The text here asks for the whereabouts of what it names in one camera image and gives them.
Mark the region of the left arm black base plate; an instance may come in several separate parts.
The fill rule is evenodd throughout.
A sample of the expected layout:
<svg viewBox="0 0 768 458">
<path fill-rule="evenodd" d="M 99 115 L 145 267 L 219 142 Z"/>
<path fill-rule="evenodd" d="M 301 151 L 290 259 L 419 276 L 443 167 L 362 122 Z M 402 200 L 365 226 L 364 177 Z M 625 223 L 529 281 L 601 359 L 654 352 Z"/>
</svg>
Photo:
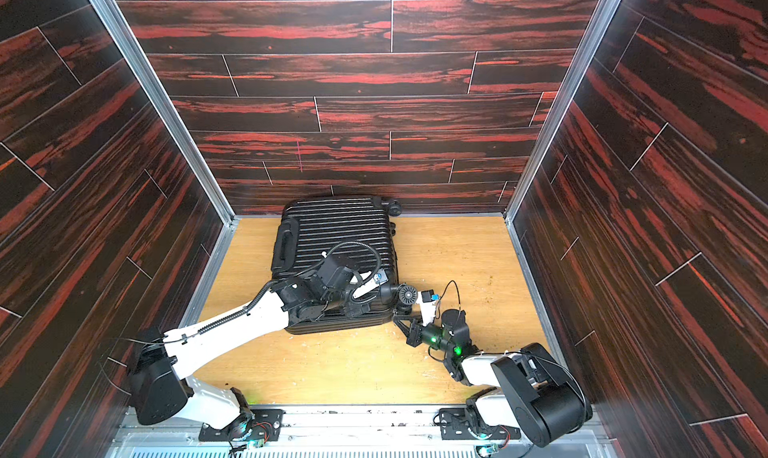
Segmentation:
<svg viewBox="0 0 768 458">
<path fill-rule="evenodd" d="M 200 429 L 200 442 L 257 442 L 264 444 L 277 441 L 282 428 L 284 410 L 277 408 L 252 408 L 249 414 L 243 414 L 232 424 L 221 430 L 204 423 Z"/>
</svg>

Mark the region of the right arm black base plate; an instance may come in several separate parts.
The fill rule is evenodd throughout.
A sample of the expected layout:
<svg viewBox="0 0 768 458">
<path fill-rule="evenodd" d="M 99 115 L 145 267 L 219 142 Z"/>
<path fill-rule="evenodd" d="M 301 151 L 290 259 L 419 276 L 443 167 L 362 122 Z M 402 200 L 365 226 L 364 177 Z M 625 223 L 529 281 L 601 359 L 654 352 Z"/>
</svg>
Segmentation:
<svg viewBox="0 0 768 458">
<path fill-rule="evenodd" d="M 519 440 L 519 428 L 503 425 L 489 425 L 474 408 L 467 406 L 440 408 L 433 417 L 433 424 L 439 428 L 443 441 L 459 440 Z"/>
</svg>

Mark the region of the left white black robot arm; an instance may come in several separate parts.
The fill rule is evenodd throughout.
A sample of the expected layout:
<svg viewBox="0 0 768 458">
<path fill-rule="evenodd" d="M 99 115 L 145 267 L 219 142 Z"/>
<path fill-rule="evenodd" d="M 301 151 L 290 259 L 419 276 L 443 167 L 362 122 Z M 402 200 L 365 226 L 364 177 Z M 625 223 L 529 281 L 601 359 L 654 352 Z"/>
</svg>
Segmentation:
<svg viewBox="0 0 768 458">
<path fill-rule="evenodd" d="M 379 269 L 361 272 L 343 256 L 327 256 L 303 272 L 269 281 L 238 308 L 183 328 L 147 331 L 128 365 L 129 403 L 138 422 L 149 426 L 177 417 L 245 435 L 254 415 L 244 395 L 204 383 L 195 372 L 261 336 L 346 304 L 363 305 L 364 295 L 386 278 Z"/>
</svg>

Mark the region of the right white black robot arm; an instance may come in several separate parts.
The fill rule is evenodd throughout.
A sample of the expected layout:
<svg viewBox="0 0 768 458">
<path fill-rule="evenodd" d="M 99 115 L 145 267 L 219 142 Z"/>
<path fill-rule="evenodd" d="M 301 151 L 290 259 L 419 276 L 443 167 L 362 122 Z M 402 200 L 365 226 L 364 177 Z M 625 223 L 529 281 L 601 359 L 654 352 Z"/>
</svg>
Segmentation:
<svg viewBox="0 0 768 458">
<path fill-rule="evenodd" d="M 543 448 L 579 431 L 593 417 L 593 408 L 570 371 L 539 343 L 504 353 L 485 353 L 470 337 L 466 314 L 449 309 L 439 323 L 412 314 L 396 314 L 393 322 L 412 347 L 425 345 L 454 381 L 483 390 L 458 408 L 436 415 L 445 440 L 482 440 L 478 454 L 489 456 L 495 442 L 525 439 Z"/>
</svg>

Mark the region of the black hard-shell suitcase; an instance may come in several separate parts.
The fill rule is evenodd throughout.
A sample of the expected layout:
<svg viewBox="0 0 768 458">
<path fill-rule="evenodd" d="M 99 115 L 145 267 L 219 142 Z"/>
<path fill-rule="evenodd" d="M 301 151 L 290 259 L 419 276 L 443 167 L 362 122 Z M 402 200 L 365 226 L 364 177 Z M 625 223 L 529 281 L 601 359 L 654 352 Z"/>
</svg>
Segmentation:
<svg viewBox="0 0 768 458">
<path fill-rule="evenodd" d="M 372 327 L 389 322 L 401 307 L 396 225 L 402 214 L 395 198 L 335 196 L 298 199 L 284 208 L 271 263 L 272 278 L 281 282 L 316 266 L 327 256 L 347 256 L 366 283 L 383 269 L 389 281 L 366 295 L 327 310 L 314 322 L 287 326 L 294 335 Z"/>
</svg>

